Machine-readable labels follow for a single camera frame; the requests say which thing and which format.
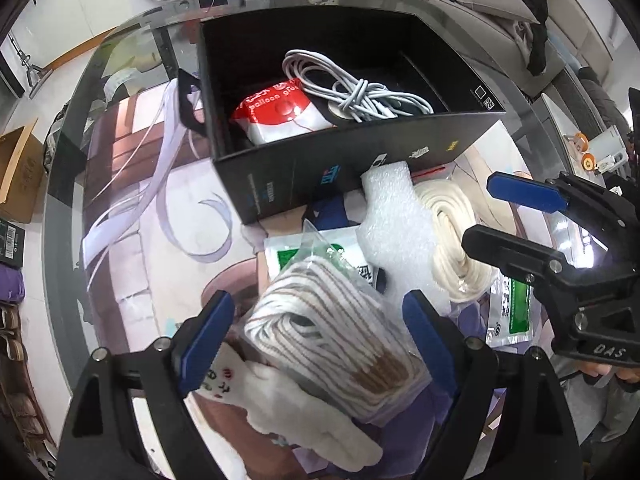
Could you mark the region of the green medicine packet small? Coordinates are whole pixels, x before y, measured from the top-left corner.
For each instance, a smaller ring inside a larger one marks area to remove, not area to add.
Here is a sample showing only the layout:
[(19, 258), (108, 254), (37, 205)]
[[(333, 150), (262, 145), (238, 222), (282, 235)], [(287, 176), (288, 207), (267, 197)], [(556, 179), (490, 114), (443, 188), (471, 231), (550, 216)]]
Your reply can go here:
[(364, 258), (354, 226), (325, 231), (311, 228), (303, 233), (268, 237), (264, 246), (270, 280), (274, 280), (292, 259), (298, 260), (296, 254), (303, 249), (302, 259), (325, 258), (344, 271), (357, 271), (377, 292), (385, 292), (386, 274)]

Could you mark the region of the purple rolled mat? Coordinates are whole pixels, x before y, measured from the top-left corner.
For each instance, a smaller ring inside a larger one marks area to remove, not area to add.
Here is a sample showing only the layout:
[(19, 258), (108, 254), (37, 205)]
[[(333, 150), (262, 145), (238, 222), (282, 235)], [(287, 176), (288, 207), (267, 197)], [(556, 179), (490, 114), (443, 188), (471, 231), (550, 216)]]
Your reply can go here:
[(25, 298), (24, 278), (21, 270), (0, 264), (0, 300), (20, 304)]

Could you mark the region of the black garment on sofa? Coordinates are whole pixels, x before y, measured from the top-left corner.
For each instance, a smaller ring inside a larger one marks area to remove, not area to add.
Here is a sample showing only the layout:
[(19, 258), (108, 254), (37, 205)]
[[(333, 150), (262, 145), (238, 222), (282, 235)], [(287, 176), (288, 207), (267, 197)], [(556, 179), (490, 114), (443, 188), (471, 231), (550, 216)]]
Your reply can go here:
[(533, 76), (547, 68), (548, 0), (506, 0), (510, 10), (489, 12), (514, 39), (521, 50), (526, 70)]

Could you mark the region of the grey sofa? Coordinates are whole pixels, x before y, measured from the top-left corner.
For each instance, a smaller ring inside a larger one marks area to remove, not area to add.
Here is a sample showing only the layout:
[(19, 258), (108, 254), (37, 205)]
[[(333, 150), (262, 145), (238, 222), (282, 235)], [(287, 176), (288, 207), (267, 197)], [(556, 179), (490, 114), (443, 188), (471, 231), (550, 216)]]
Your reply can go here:
[(603, 87), (610, 38), (579, 0), (426, 0), (466, 30), (529, 99), (546, 94), (594, 138), (627, 119)]

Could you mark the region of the anime print table mat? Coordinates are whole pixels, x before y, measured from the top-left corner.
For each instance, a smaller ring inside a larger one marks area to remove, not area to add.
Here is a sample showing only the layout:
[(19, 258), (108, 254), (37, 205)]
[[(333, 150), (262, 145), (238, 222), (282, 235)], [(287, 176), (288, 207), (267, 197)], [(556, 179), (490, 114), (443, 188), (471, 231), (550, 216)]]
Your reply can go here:
[[(366, 215), (367, 203), (361, 190), (332, 196), (328, 200), (298, 207), (257, 223), (243, 226), (231, 205), (213, 165), (205, 160), (203, 139), (195, 142), (192, 133), (182, 134), (179, 151), (170, 171), (152, 177), (162, 152), (166, 107), (163, 100), (167, 84), (145, 91), (118, 104), (114, 133), (114, 154), (122, 144), (128, 151), (113, 162), (114, 181), (99, 198), (111, 193), (108, 209), (99, 216), (99, 234), (88, 235), (82, 249), (100, 250), (93, 263), (98, 271), (108, 271), (113, 294), (131, 351), (146, 347), (152, 338), (172, 336), (181, 322), (196, 315), (201, 306), (219, 290), (228, 292), (235, 304), (235, 323), (245, 315), (264, 292), (270, 280), (264, 241), (268, 237), (303, 232), (305, 220), (318, 231), (358, 226)], [(470, 224), (465, 206), (469, 204), (476, 220), (493, 228), (508, 228), (515, 234), (565, 252), (575, 266), (590, 266), (593, 252), (588, 236), (578, 242), (578, 227), (560, 214), (543, 214), (524, 206), (498, 204), (483, 186), (490, 170), (507, 169), (520, 177), (531, 177), (515, 144), (507, 141), (506, 128), (496, 122), (484, 136), (449, 165), (433, 168), (412, 177), (434, 188), (434, 181), (446, 180), (454, 191), (435, 193), (437, 206), (457, 200), (460, 207), (438, 211), (446, 229)], [(134, 223), (119, 237), (104, 234), (102, 224), (111, 218), (129, 217)], [(385, 426), (363, 426), (382, 445), (384, 455), (375, 466), (358, 472), (342, 471), (306, 448), (293, 448), (277, 436), (254, 430), (246, 411), (224, 405), (194, 392), (186, 397), (186, 408), (207, 448), (221, 462), (227, 479), (305, 479), (312, 474), (322, 478), (405, 479), (413, 474), (431, 439), (433, 425), (444, 417), (449, 400), (429, 384), (404, 412)]]

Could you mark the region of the striped socks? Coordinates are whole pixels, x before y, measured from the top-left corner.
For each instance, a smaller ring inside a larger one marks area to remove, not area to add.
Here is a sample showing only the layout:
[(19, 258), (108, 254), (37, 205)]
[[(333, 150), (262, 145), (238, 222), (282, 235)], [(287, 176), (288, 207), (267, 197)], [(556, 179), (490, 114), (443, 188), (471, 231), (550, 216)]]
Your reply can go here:
[(242, 331), (270, 364), (348, 416), (385, 426), (430, 384), (398, 311), (357, 271), (299, 249)]

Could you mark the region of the white plush toy blue hat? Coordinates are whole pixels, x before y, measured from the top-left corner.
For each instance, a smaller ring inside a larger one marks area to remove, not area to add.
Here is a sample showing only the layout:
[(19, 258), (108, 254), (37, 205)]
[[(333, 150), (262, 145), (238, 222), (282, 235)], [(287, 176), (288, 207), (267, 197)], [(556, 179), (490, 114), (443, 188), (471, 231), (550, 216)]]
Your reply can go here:
[(306, 393), (282, 370), (244, 361), (225, 342), (198, 394), (242, 408), (260, 434), (277, 434), (349, 472), (377, 464), (382, 448), (333, 406)]

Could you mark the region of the dark green box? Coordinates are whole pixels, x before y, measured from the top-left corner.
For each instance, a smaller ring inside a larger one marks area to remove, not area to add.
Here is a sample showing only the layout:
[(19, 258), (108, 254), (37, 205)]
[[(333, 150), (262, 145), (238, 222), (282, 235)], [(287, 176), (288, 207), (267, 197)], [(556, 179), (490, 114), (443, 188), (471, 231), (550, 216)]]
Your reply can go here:
[(20, 270), (24, 261), (25, 230), (13, 223), (0, 220), (0, 261), (5, 266)]

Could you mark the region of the white foam sheet roll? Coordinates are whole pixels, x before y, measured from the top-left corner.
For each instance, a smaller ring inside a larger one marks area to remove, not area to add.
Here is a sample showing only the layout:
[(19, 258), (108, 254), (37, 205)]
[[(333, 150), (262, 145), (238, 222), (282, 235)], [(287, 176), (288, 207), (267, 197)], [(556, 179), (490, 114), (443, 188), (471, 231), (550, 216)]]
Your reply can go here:
[(434, 274), (434, 222), (414, 192), (408, 165), (374, 167), (361, 181), (367, 210), (358, 242), (367, 262), (385, 272), (386, 298), (399, 308), (405, 294), (420, 290), (438, 313), (448, 314), (448, 292)]

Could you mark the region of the white cabinet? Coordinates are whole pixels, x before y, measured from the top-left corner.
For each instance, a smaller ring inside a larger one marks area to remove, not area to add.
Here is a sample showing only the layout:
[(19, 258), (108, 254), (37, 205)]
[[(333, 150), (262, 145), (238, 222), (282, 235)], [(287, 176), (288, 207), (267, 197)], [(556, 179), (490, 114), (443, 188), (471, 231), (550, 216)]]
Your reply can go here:
[(17, 44), (33, 63), (45, 66), (153, 6), (152, 0), (29, 0), (2, 51), (14, 55)]

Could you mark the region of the black cardboard box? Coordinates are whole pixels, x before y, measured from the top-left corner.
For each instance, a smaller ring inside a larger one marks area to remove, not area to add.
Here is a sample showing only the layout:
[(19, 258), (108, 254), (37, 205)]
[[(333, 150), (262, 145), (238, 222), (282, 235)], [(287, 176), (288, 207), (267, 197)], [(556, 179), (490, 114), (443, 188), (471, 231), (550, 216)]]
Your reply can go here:
[[(213, 18), (198, 29), (197, 75), (177, 77), (185, 125), (244, 223), (356, 190), (370, 168), (449, 164), (503, 116), (484, 81), (415, 15), (290, 6)], [(254, 145), (231, 116), (298, 78), (334, 128)]]

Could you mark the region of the red white balloon packet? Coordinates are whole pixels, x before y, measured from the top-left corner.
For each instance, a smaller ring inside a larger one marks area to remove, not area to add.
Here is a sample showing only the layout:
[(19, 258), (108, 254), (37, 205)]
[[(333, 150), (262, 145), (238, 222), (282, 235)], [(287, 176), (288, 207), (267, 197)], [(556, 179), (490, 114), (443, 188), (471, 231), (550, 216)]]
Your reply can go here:
[(231, 116), (254, 145), (334, 128), (308, 98), (298, 78), (245, 98)]

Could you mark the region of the wooden shoe rack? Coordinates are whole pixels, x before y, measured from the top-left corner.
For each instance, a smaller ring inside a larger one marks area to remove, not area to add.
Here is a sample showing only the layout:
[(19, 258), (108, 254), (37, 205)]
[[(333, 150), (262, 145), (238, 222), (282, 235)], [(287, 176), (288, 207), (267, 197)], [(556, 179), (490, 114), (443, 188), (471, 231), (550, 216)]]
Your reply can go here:
[(14, 422), (28, 452), (45, 463), (56, 461), (58, 450), (29, 378), (17, 305), (4, 301), (1, 303), (1, 411)]

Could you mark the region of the brown cardboard box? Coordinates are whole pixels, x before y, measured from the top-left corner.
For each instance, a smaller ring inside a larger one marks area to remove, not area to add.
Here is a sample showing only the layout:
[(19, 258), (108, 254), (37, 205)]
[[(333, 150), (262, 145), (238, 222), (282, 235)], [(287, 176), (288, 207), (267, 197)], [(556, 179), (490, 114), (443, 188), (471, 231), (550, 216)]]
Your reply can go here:
[(0, 142), (1, 217), (32, 221), (43, 177), (43, 144), (32, 133), (37, 119), (3, 133)]

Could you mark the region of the green medicine packet large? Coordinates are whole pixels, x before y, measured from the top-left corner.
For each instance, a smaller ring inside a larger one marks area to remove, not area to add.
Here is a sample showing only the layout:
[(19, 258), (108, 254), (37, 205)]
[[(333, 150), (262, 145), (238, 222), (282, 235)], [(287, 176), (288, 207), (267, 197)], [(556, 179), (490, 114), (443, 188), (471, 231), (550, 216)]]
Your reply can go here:
[(491, 285), (486, 344), (491, 348), (532, 339), (530, 287), (500, 274)]

